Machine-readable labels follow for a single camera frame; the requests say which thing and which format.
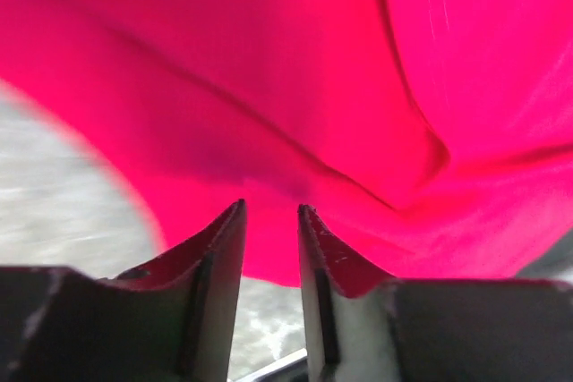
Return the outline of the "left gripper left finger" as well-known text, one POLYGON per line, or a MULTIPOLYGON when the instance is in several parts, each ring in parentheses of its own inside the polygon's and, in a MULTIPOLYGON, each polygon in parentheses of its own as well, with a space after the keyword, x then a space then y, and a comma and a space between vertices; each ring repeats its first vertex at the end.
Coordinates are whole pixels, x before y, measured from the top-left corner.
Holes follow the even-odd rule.
POLYGON ((246 206, 116 278, 1 270, 4 381, 224 381, 246 206))

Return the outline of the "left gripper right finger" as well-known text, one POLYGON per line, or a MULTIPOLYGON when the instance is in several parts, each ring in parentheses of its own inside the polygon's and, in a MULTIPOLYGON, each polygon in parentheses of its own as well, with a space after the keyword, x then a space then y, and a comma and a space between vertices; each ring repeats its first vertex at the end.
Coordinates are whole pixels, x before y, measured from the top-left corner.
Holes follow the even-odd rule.
POLYGON ((572 287, 400 279, 298 209, 312 381, 569 381, 572 287))

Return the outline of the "bright red t-shirt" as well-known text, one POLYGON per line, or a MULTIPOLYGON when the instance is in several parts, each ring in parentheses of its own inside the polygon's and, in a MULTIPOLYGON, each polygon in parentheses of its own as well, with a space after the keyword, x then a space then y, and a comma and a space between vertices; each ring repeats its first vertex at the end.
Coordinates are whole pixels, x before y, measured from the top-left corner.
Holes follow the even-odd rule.
POLYGON ((1 78, 167 245, 246 199, 250 277, 298 285, 301 203, 403 277, 513 276, 572 226, 572 0, 1 0, 1 78))

